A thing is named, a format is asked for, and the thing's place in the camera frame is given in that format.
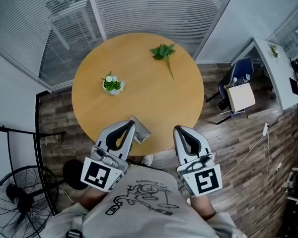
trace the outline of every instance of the sneaker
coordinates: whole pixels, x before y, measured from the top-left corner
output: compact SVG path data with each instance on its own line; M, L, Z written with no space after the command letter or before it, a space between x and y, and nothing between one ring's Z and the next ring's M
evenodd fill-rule
M141 164L144 164L150 167L152 164L152 161L153 161L153 154L149 154L143 157L143 159L141 160Z

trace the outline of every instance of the white pot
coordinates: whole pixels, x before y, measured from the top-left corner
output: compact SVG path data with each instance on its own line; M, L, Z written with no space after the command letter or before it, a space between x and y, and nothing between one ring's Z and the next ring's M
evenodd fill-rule
M116 90L116 93L113 94L113 93L106 90L106 88L104 87L104 83L105 83L105 81L103 81L103 84L102 84L103 90L104 90L105 93L107 93L110 96L116 96L116 95L120 94L120 92L123 90L123 89Z

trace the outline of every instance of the person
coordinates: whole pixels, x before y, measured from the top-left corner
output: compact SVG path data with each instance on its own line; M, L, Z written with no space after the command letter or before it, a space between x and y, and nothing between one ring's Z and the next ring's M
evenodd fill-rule
M228 213L216 212L207 195L182 197L175 178L149 167L152 155L131 165L110 193L89 187L75 205L52 217L42 238L245 238Z

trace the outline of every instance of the round wooden table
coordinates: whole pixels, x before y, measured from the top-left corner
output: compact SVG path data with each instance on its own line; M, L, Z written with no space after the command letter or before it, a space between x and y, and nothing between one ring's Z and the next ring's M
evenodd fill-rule
M152 135L141 145L134 141L130 155L154 154L173 146L176 125L195 125L204 98L199 69L176 44L170 56L172 79L165 62L151 57L150 49L162 43L173 42L154 34L124 34L102 43L83 60L74 78L72 102L79 125L92 140L109 125L136 116ZM126 82L117 96L102 89L100 78L110 71Z

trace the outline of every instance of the chair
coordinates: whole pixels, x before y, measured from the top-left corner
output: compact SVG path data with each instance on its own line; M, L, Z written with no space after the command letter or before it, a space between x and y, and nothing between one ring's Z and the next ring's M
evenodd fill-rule
M229 104L229 100L228 100L228 95L227 95L227 91L224 88L225 85L229 85L232 83L233 78L242 78L243 76L245 76L246 74L253 74L254 72L254 68L253 68L253 63L252 63L252 59L251 57L247 57L247 58L243 58L238 60L234 66L229 70L229 72L224 76L224 78L220 81L220 83L218 84L218 89L219 91L213 95L212 97L208 98L206 100L206 102L209 102L210 100L212 100L214 97L216 97L217 95L221 95L222 97L222 101L219 102L218 106L220 107L220 109L224 110L225 108L227 108L227 111L229 111L229 116L224 118L223 120L217 122L216 124L221 124L222 122L230 119L230 118L236 118L242 114L244 114L246 111L248 111L250 109L250 107L241 110L238 113L234 113L231 111L231 106Z

